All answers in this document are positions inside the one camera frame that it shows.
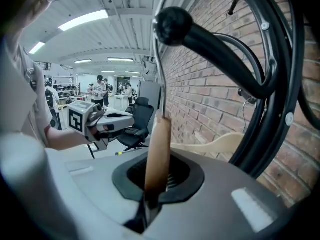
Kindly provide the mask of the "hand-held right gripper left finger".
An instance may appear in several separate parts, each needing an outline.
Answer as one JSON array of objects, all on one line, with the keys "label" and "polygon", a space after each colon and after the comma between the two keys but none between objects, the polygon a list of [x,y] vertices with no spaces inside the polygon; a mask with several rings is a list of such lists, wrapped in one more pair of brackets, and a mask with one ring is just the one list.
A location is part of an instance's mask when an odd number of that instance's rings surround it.
[{"label": "hand-held right gripper left finger", "polygon": [[46,214],[46,233],[55,240],[150,240],[125,227],[139,207],[125,199],[113,183],[113,172],[126,162],[146,158],[142,150],[120,156],[64,162],[47,151],[53,200]]}]

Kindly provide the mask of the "black and white harness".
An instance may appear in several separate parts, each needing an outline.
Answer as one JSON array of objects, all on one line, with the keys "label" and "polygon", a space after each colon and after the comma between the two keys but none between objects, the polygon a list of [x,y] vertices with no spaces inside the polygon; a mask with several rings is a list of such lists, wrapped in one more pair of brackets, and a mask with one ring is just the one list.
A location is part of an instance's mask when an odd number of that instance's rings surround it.
[{"label": "black and white harness", "polygon": [[29,83],[34,92],[37,91],[37,76],[35,75],[35,64],[29,57],[26,49],[23,48],[21,52],[22,64],[24,69],[24,78]]}]

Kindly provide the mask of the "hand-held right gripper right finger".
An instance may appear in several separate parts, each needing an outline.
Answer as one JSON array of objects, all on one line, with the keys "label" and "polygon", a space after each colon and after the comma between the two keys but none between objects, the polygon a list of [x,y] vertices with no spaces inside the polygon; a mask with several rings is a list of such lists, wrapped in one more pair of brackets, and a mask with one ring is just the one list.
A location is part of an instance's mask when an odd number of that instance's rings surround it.
[{"label": "hand-held right gripper right finger", "polygon": [[166,204],[145,231],[151,240],[280,240],[293,212],[280,197],[234,165],[175,149],[204,172],[186,202]]}]

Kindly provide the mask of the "pale wooden hanger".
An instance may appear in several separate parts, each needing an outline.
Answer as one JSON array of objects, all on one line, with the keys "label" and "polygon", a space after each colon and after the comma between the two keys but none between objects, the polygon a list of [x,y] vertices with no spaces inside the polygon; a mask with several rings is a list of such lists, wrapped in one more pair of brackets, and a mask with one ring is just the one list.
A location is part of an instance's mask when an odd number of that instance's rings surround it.
[{"label": "pale wooden hanger", "polygon": [[206,144],[179,144],[171,143],[172,149],[191,153],[232,153],[234,154],[241,144],[245,134],[231,132],[220,136],[218,139]]}]

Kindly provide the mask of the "white shelving rack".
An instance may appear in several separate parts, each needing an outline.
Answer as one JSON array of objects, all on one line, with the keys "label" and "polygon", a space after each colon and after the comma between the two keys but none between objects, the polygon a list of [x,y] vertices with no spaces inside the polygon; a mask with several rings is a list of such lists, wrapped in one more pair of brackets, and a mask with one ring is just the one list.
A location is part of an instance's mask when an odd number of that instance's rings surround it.
[{"label": "white shelving rack", "polygon": [[57,91],[60,101],[77,99],[80,93],[77,75],[58,75],[52,76],[51,79],[52,87]]}]

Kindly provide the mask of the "black coat stand pole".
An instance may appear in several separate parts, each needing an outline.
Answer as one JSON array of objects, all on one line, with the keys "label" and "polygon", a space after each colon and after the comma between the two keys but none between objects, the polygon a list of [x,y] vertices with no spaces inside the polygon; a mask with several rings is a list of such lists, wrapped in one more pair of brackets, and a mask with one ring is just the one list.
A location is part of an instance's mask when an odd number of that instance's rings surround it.
[{"label": "black coat stand pole", "polygon": [[302,0],[288,0],[287,21],[274,0],[233,0],[232,15],[239,1],[251,9],[262,37],[265,67],[239,39],[212,33],[193,21],[183,8],[165,7],[159,0],[152,21],[153,48],[160,74],[162,97],[167,83],[159,55],[159,44],[184,46],[217,67],[239,86],[256,109],[231,164],[258,178],[280,150],[300,107],[308,122],[320,131],[320,118],[313,113],[303,87],[305,24]]}]

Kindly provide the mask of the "wooden hanger with metal hook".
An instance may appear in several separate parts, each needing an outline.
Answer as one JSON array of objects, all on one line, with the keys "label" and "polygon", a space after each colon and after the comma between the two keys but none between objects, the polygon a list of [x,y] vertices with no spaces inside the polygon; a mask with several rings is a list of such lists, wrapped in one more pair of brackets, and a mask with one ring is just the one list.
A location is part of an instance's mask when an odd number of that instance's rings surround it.
[{"label": "wooden hanger with metal hook", "polygon": [[181,45],[192,24],[192,20],[183,9],[164,8],[166,1],[159,1],[152,21],[153,49],[161,87],[161,107],[155,115],[146,163],[144,184],[146,227],[152,224],[161,210],[159,195],[167,189],[170,167],[172,123],[166,117],[167,83],[158,42],[168,46]]}]

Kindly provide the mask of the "person's left forearm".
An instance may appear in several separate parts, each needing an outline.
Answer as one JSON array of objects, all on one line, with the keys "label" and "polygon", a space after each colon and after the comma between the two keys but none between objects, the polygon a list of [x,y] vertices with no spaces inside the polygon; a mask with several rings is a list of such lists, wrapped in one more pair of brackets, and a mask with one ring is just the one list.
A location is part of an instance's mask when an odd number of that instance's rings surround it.
[{"label": "person's left forearm", "polygon": [[47,139],[47,147],[57,151],[89,145],[91,143],[83,135],[71,129],[58,130],[49,125],[45,128],[44,133]]}]

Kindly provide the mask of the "white table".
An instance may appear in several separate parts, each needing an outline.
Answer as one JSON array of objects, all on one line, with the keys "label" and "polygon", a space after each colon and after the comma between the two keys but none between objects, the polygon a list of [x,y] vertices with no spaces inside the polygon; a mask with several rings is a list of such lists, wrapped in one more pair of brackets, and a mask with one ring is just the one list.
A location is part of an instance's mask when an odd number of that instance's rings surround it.
[{"label": "white table", "polygon": [[114,96],[114,107],[117,110],[125,111],[129,105],[128,97],[124,94],[117,94]]}]

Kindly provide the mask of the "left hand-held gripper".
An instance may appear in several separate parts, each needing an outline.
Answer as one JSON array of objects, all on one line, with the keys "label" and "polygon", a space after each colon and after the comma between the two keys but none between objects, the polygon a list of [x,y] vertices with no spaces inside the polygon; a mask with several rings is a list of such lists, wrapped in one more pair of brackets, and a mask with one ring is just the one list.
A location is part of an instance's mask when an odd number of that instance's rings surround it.
[{"label": "left hand-held gripper", "polygon": [[103,133],[115,133],[131,127],[135,119],[131,113],[117,109],[104,110],[100,104],[76,100],[67,106],[68,127],[84,136],[97,151],[108,148],[108,137]]}]

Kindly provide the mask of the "person's light shirt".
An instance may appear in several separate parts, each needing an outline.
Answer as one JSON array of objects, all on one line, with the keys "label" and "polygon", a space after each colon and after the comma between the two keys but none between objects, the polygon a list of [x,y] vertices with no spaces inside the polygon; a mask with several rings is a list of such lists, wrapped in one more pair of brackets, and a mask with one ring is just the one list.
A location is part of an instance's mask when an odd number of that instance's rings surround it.
[{"label": "person's light shirt", "polygon": [[45,128],[51,126],[52,114],[46,99],[42,68],[34,62],[37,89],[25,80],[22,48],[13,54],[4,39],[0,48],[0,130],[31,137],[47,148]]}]

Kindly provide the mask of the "tall grey cabinet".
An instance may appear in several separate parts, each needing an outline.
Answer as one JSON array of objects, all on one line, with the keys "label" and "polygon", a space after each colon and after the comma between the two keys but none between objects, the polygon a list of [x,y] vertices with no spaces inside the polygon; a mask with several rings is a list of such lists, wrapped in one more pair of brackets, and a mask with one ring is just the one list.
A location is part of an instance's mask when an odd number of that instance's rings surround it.
[{"label": "tall grey cabinet", "polygon": [[147,98],[148,104],[156,112],[160,106],[161,87],[158,83],[140,80],[138,84],[138,97]]}]

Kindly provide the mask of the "black mesh office chair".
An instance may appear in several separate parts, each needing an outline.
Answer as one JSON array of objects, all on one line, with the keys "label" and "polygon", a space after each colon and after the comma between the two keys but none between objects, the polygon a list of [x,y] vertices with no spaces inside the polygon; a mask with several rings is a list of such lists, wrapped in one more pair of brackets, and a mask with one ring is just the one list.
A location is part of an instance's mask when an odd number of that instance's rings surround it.
[{"label": "black mesh office chair", "polygon": [[133,105],[134,124],[126,128],[124,132],[116,137],[116,139],[127,148],[124,152],[131,149],[147,148],[143,145],[149,135],[148,125],[154,113],[154,107],[149,105],[149,99],[139,97]]}]

